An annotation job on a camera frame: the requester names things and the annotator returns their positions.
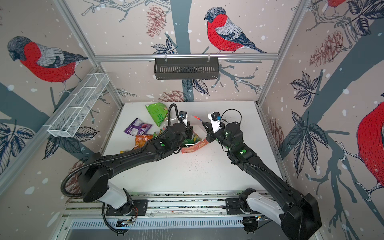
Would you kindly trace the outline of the bright green chips bag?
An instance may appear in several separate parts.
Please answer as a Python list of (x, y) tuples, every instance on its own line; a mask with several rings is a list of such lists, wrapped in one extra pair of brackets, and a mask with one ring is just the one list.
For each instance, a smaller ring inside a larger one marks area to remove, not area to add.
[(163, 103), (146, 105), (146, 109), (158, 127), (161, 126), (168, 116), (168, 107)]

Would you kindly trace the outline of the purple snack packet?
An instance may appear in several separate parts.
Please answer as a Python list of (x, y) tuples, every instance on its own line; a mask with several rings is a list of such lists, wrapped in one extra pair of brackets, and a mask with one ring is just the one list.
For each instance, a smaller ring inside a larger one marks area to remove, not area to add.
[(125, 130), (124, 133), (131, 136), (146, 135), (151, 129), (152, 124), (144, 123), (136, 118)]

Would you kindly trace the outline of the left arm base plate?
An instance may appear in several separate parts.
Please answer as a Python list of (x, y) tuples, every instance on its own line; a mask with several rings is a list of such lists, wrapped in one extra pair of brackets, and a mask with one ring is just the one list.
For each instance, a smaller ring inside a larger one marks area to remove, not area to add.
[(122, 217), (122, 216), (145, 216), (148, 208), (148, 200), (132, 200), (127, 202), (119, 209), (114, 209), (107, 205), (106, 216), (108, 217)]

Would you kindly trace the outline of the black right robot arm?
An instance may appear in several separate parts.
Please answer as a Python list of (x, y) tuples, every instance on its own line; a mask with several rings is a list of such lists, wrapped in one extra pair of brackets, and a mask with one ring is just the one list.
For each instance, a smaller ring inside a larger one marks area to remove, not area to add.
[(217, 141), (227, 149), (231, 163), (253, 177), (273, 197), (267, 199), (248, 188), (239, 197), (245, 212), (259, 212), (279, 224), (290, 240), (308, 240), (322, 225), (318, 201), (303, 195), (276, 175), (258, 154), (244, 143), (240, 123), (203, 122), (209, 143)]

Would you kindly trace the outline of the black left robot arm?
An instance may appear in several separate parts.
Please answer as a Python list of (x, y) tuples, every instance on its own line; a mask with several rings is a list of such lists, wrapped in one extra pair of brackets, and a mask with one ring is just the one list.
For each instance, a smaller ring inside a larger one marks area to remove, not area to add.
[(192, 126), (175, 123), (157, 138), (146, 142), (142, 148), (118, 155), (93, 155), (91, 163), (85, 165), (78, 175), (83, 201), (100, 201), (114, 209), (130, 204), (128, 191), (112, 184), (110, 179), (126, 170), (171, 156), (183, 146), (186, 139), (191, 139), (192, 135)]

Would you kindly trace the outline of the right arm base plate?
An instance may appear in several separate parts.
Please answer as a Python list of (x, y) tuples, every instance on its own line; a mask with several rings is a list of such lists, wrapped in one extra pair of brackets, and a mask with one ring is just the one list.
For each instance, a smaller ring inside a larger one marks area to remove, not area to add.
[(253, 188), (247, 188), (242, 191), (237, 198), (225, 199), (225, 204), (221, 206), (222, 209), (226, 210), (227, 215), (263, 215), (250, 208), (247, 203), (248, 197), (255, 193), (256, 190)]

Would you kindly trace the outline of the red paper gift bag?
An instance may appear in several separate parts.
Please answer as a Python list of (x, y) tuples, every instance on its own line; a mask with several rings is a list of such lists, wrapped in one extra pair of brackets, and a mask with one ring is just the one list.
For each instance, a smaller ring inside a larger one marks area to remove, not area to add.
[(185, 139), (181, 149), (182, 154), (194, 153), (208, 145), (207, 131), (203, 126), (203, 120), (197, 116), (188, 116), (189, 126), (193, 128), (192, 138)]

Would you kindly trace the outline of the orange snack packet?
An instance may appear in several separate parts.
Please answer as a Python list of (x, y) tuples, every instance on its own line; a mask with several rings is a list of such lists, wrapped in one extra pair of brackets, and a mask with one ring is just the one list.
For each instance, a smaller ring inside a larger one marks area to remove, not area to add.
[(151, 140), (152, 138), (153, 135), (136, 135), (134, 149), (142, 148), (147, 143), (147, 141)]

